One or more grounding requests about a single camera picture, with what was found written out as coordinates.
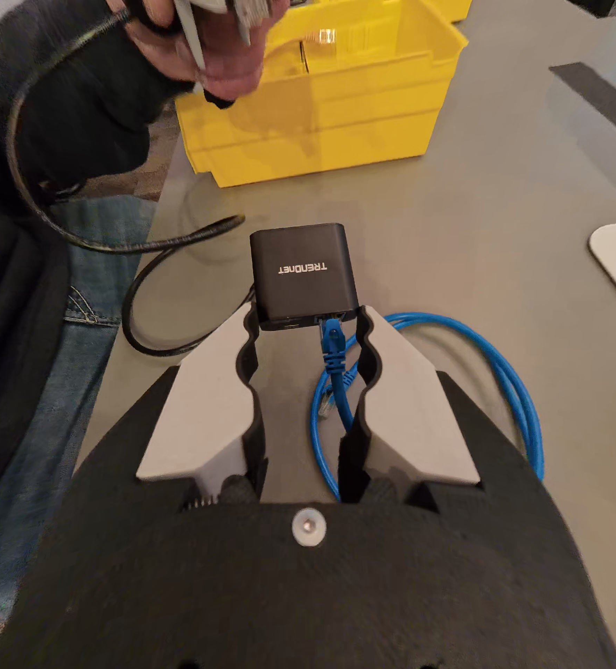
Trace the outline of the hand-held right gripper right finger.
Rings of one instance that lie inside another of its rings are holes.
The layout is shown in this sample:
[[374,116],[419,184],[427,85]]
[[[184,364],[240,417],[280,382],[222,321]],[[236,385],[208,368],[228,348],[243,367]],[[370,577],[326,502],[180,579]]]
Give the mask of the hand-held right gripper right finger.
[[480,475],[433,364],[371,306],[357,315],[365,386],[339,445],[338,492],[359,502],[374,479],[400,499],[436,482],[478,486]]

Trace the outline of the black network switch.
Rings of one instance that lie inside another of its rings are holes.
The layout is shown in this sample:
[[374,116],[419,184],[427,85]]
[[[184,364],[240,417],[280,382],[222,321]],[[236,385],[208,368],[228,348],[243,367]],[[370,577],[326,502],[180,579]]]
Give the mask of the black network switch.
[[250,236],[250,244],[261,330],[356,318],[360,303],[342,224],[259,230]]

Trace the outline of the person's left hand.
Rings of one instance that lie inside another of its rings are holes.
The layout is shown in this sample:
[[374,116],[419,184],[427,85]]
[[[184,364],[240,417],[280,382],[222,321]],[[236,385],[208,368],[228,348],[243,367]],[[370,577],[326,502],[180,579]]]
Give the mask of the person's left hand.
[[179,82],[198,83],[214,96],[233,101],[259,85],[267,34],[289,8],[289,1],[272,1],[270,17],[250,31],[250,45],[240,37],[231,13],[197,8],[195,24],[202,46],[199,67],[183,34],[163,37],[134,20],[125,27],[129,39],[161,74]]

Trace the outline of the person's left forearm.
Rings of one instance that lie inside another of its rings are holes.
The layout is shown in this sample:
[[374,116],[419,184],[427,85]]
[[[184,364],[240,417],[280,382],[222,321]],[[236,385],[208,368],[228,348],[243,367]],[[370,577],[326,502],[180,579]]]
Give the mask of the person's left forearm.
[[[0,21],[0,200],[16,195],[5,152],[20,86],[61,47],[111,17],[106,1],[25,1]],[[165,103],[194,88],[169,79],[114,28],[33,86],[20,114],[17,151],[28,185],[72,187],[130,172],[149,151],[148,126]]]

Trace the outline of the wide shallow yellow bin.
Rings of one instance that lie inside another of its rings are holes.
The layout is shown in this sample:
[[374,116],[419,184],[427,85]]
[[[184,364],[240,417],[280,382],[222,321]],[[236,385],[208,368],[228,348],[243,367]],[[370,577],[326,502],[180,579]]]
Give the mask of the wide shallow yellow bin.
[[450,23],[458,23],[465,20],[469,14],[472,1],[432,1],[440,14]]

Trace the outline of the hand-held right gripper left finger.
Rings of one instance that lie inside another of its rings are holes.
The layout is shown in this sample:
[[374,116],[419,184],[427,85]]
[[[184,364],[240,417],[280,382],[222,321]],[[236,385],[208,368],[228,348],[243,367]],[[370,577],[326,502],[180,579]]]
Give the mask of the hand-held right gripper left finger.
[[137,480],[190,480],[215,499],[232,477],[244,478],[260,502],[268,471],[259,396],[259,321],[254,303],[239,307],[178,365]]

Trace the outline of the small yellow bin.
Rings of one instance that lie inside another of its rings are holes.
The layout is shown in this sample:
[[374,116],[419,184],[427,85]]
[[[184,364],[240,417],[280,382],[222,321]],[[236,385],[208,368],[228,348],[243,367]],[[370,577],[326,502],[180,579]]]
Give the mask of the small yellow bin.
[[467,44],[430,1],[290,9],[252,94],[226,110],[203,92],[176,99],[187,158],[234,187],[421,156]]

